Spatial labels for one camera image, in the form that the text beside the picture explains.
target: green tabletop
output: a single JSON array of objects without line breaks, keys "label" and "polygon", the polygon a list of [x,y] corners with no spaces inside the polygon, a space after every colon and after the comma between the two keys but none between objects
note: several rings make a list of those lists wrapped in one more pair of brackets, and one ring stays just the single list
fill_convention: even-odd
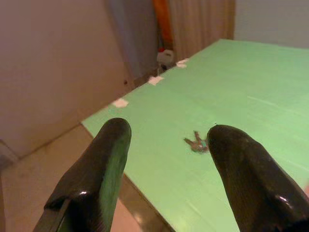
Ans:
[{"label": "green tabletop", "polygon": [[132,127],[127,176],[178,232],[239,231],[210,154],[183,141],[227,124],[261,142],[303,188],[309,179],[309,50],[220,40],[83,122]]}]

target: tiled floor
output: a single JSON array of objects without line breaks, keys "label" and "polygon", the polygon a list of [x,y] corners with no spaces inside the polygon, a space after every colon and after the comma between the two keys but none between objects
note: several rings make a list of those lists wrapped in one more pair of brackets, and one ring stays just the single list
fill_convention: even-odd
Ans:
[{"label": "tiled floor", "polygon": [[[92,137],[80,125],[2,172],[6,232],[31,232],[55,185],[81,156]],[[112,232],[139,232],[140,226],[118,201]]]}]

